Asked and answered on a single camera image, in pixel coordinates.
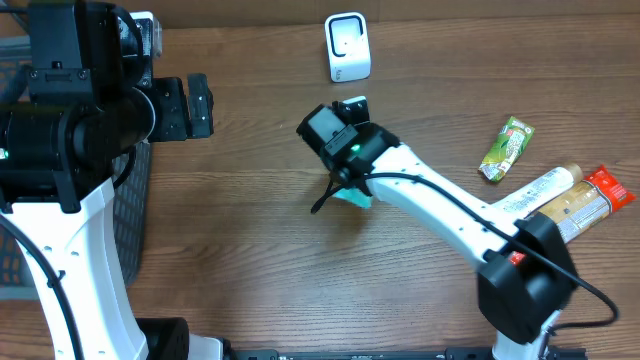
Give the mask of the teal wet wipes pack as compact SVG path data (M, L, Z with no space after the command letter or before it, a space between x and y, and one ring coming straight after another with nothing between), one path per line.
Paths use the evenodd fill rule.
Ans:
M344 200L357 207L369 209L372 207L373 198L365 195L358 188L343 188L333 194L336 199Z

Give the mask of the green snack pouch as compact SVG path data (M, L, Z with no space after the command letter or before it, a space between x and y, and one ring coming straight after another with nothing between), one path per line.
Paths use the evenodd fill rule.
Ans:
M534 132L533 126L511 116L499 131L478 171L490 182L501 181L522 155Z

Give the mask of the white tube gold cap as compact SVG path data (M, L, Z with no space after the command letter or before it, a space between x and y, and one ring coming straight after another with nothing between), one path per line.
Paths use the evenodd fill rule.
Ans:
M495 202L492 206L524 219L583 179L579 165L567 163L553 168L524 187Z

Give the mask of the orange spaghetti packet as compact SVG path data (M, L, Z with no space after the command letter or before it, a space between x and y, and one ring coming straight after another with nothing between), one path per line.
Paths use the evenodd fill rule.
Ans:
M605 166L531 213L543 214L558 226L568 243L636 199Z

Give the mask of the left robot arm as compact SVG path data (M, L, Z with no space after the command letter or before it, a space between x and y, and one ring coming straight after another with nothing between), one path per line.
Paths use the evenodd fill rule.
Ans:
M221 360L182 318L138 318L114 235L113 161L142 143L214 132L205 75L157 78L149 11L33 1L31 62L1 99L1 224L31 271L59 359Z

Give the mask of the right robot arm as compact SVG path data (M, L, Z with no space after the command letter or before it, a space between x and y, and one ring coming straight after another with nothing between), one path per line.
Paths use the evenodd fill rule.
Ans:
M357 189L448 242L476 273L478 306L496 329L494 359L547 359L577 271L558 226L518 218L476 198L370 121L365 103L319 105L296 130L329 170L326 191Z

